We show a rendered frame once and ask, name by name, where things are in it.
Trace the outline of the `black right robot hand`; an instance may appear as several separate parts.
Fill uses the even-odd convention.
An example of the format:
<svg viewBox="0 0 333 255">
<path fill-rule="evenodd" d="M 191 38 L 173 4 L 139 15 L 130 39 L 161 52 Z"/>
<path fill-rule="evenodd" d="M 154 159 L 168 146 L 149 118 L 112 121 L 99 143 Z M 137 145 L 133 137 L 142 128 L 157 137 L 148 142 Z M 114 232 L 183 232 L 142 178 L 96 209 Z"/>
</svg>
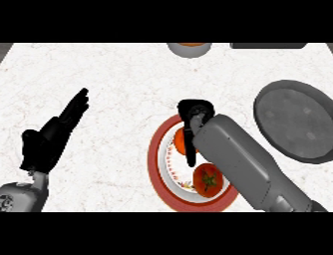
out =
<svg viewBox="0 0 333 255">
<path fill-rule="evenodd" d="M 205 100 L 186 99 L 177 103 L 177 114 L 183 121 L 183 148 L 185 159 L 189 167 L 195 165 L 195 147 L 192 145 L 194 134 L 213 118 L 213 104 Z"/>
</svg>

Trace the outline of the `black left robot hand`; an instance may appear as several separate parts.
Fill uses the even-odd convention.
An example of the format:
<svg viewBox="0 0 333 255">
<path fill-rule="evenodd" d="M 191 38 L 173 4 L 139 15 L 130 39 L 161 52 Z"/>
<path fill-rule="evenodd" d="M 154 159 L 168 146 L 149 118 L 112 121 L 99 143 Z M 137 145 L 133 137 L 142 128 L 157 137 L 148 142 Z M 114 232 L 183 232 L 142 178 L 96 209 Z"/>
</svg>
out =
<svg viewBox="0 0 333 255">
<path fill-rule="evenodd" d="M 40 130 L 27 129 L 22 132 L 22 170 L 49 173 L 53 169 L 69 135 L 89 108 L 87 93 L 89 90 L 81 88 L 61 115 L 49 119 Z"/>
</svg>

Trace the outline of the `grey cup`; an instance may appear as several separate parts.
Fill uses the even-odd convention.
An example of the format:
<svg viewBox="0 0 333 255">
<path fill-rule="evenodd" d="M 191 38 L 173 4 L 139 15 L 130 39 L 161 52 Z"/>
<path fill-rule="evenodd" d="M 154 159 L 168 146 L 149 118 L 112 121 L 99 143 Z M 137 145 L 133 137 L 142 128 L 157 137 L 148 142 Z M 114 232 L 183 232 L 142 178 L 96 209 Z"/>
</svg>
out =
<svg viewBox="0 0 333 255">
<path fill-rule="evenodd" d="M 198 58 L 210 50 L 210 43 L 202 43 L 200 45 L 183 45 L 180 43 L 167 43 L 166 44 L 170 51 L 180 56 L 182 58 Z"/>
</svg>

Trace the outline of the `orange squash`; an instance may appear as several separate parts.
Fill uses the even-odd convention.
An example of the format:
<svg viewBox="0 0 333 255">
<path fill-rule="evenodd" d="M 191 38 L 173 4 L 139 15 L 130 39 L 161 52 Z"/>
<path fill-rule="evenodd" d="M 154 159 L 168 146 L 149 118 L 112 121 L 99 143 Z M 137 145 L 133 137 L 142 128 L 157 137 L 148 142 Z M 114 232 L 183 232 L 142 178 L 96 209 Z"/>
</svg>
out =
<svg viewBox="0 0 333 255">
<path fill-rule="evenodd" d="M 185 145 L 183 145 L 183 127 L 180 127 L 173 134 L 173 146 L 176 151 L 185 155 Z"/>
</svg>

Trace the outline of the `red tomato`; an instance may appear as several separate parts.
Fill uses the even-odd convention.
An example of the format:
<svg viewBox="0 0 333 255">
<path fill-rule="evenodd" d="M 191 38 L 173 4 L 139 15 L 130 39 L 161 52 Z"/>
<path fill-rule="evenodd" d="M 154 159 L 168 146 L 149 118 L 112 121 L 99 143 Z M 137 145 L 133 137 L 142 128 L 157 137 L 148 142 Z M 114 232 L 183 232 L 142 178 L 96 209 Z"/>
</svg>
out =
<svg viewBox="0 0 333 255">
<path fill-rule="evenodd" d="M 222 173 L 211 163 L 202 163 L 192 173 L 192 186 L 200 196 L 214 197 L 223 186 Z"/>
</svg>

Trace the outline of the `dark grey frying pan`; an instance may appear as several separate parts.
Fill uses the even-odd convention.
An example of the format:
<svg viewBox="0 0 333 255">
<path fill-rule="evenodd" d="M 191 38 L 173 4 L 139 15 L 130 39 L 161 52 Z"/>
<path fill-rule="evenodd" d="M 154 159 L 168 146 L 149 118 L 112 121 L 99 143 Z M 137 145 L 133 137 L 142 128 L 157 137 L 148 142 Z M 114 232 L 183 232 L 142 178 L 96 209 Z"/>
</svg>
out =
<svg viewBox="0 0 333 255">
<path fill-rule="evenodd" d="M 294 160 L 333 161 L 333 100 L 310 85 L 291 80 L 268 84 L 253 101 L 260 133 Z"/>
</svg>

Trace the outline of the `red rimmed white plate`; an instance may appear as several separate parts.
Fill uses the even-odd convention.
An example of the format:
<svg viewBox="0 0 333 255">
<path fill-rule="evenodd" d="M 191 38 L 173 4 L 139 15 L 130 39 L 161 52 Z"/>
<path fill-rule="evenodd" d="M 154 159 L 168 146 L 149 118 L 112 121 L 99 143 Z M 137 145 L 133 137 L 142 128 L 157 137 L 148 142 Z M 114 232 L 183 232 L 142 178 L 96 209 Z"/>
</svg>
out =
<svg viewBox="0 0 333 255">
<path fill-rule="evenodd" d="M 222 211 L 236 198 L 236 190 L 223 180 L 222 190 L 211 198 L 202 197 L 192 188 L 194 167 L 185 163 L 173 138 L 182 128 L 179 115 L 160 125 L 149 144 L 148 172 L 155 192 L 166 205 L 176 211 Z"/>
</svg>

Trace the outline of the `dark grey flat object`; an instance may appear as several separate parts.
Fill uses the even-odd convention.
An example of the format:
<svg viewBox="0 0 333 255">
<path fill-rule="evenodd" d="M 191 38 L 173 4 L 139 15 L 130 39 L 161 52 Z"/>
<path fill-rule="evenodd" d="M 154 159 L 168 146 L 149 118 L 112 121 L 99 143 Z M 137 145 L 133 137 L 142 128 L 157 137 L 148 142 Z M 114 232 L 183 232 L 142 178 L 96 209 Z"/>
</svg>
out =
<svg viewBox="0 0 333 255">
<path fill-rule="evenodd" d="M 232 49 L 302 49 L 307 43 L 229 43 Z"/>
</svg>

